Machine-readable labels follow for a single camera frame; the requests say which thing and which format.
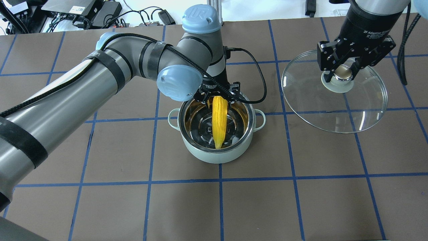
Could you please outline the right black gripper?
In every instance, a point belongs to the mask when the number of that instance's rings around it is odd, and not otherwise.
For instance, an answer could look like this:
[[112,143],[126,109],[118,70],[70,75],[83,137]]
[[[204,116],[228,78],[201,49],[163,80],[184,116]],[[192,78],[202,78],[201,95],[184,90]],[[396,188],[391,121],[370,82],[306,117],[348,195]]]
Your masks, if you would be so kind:
[[364,29],[343,29],[332,41],[320,41],[317,45],[317,62],[324,71],[324,82],[338,78],[337,68],[348,59],[352,60],[351,81],[360,70],[379,63],[397,44],[389,30],[376,32]]

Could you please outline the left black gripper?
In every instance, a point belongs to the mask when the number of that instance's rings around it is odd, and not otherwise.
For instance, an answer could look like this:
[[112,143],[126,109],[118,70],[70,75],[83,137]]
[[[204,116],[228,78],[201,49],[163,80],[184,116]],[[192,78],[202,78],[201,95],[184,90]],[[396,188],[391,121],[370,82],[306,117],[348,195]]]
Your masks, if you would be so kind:
[[202,84],[194,94],[194,100],[205,104],[207,109],[212,109],[214,96],[221,96],[228,101],[231,107],[240,98],[240,82],[230,84],[228,81],[215,83],[207,78],[202,80]]

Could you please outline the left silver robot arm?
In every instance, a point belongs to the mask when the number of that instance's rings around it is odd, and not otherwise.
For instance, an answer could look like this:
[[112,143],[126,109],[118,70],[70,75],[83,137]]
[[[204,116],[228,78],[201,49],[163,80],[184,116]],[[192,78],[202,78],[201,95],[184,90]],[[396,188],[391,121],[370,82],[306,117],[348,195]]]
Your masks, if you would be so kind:
[[182,28],[177,46],[141,34],[106,32],[80,64],[1,112],[2,211],[15,186],[133,77],[155,81],[162,94],[178,102],[205,102],[216,95],[240,100],[238,84],[226,78],[216,9],[189,7]]

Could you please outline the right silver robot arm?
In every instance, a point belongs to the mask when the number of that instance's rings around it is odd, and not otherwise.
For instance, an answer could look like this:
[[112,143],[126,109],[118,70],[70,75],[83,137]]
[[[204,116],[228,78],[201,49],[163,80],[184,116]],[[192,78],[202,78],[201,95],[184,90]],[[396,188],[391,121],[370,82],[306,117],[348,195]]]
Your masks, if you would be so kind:
[[317,45],[322,84],[329,89],[351,87],[359,70],[379,63],[396,43],[389,33],[407,9],[397,67],[407,85],[405,44],[420,18],[427,18],[426,0],[350,0],[350,8],[335,40]]

